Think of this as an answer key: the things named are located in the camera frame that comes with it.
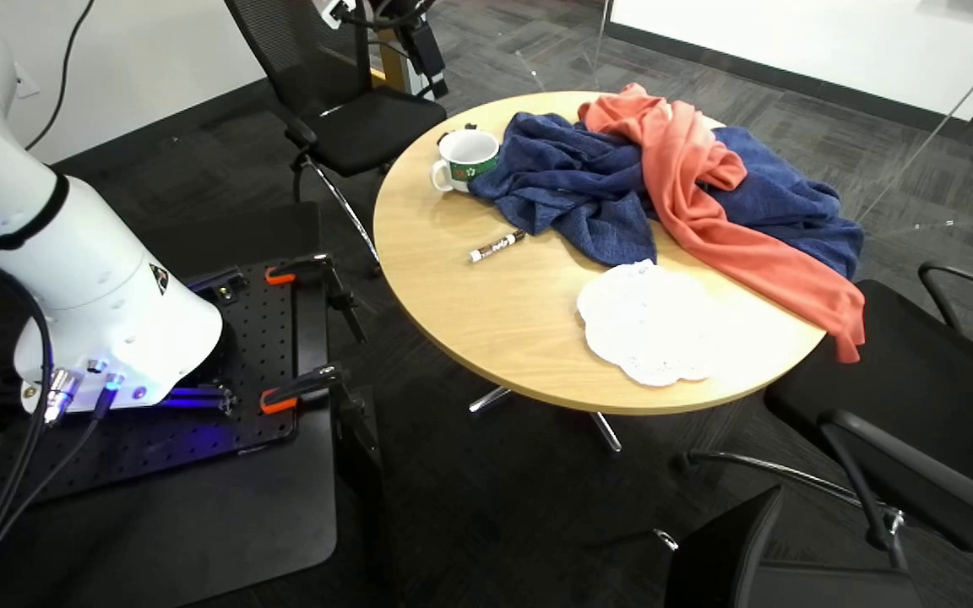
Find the crumpled fabric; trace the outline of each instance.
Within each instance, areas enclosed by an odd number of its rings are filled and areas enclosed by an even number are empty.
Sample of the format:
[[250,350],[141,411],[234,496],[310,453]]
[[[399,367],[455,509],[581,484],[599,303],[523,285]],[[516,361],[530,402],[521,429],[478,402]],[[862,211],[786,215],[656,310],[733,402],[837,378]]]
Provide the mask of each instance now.
[[470,192],[516,229],[559,229],[606,266],[656,259],[639,147],[560,116],[514,116],[500,164]]
[[776,235],[843,278],[856,278],[862,229],[843,215],[837,192],[786,164],[744,129],[715,129],[715,139],[746,164],[746,179],[737,188],[707,185],[725,218]]
[[725,218],[707,188],[737,188],[746,164],[693,104],[633,84],[581,104],[581,122],[589,130],[620,136],[642,147],[656,215],[682,250],[823,326],[836,337],[837,361],[862,361],[862,290],[814,257]]

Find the white wall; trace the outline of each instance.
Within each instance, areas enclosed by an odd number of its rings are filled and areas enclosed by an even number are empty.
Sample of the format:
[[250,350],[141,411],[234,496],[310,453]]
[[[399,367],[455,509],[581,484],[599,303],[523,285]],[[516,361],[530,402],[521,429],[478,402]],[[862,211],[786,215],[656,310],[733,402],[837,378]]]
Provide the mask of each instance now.
[[973,117],[973,0],[615,0],[611,24]]
[[[21,140],[51,116],[80,5],[84,0],[0,0],[0,31],[39,84],[12,110]],[[222,0],[94,0],[73,44],[62,117],[34,151],[44,162],[68,157],[257,76]]]

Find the table leg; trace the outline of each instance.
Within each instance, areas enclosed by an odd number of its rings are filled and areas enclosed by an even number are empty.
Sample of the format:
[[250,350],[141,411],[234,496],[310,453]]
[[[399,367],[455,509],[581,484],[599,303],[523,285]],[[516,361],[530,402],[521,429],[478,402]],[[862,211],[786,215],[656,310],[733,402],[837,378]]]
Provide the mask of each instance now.
[[512,387],[494,387],[494,390],[488,390],[488,395],[479,395],[472,405],[465,405],[465,411],[482,411],[482,407],[490,407],[494,402],[500,402],[500,398],[506,398],[512,395]]
[[620,438],[615,425],[608,423],[608,416],[595,411],[591,423],[595,423],[599,434],[608,443],[608,448],[622,453],[622,438]]
[[[465,405],[465,411],[478,416],[506,395],[512,395],[512,387],[498,384],[494,390],[488,390],[472,405]],[[608,443],[611,453],[622,453],[622,438],[620,438],[615,425],[608,423],[608,416],[595,411],[591,423],[595,423],[603,443]]]

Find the small cup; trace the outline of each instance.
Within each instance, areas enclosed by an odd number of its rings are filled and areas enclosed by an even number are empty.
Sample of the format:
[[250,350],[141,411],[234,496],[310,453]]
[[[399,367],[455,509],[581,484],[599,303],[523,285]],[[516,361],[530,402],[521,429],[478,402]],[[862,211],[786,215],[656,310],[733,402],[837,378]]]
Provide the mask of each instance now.
[[472,175],[498,164],[500,139],[478,129],[446,130],[438,139],[438,162],[433,162],[433,185],[438,192],[465,192]]

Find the chair backrest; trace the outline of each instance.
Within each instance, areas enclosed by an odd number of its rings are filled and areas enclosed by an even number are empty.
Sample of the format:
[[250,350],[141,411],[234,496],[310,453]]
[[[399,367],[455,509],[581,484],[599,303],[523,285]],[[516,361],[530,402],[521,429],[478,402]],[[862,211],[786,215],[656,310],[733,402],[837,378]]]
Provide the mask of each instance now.
[[322,110],[372,89],[363,28],[330,31],[310,0],[225,0],[225,10],[290,117],[314,126]]
[[666,603],[746,608],[782,506],[782,486],[772,486],[689,532],[670,564]]

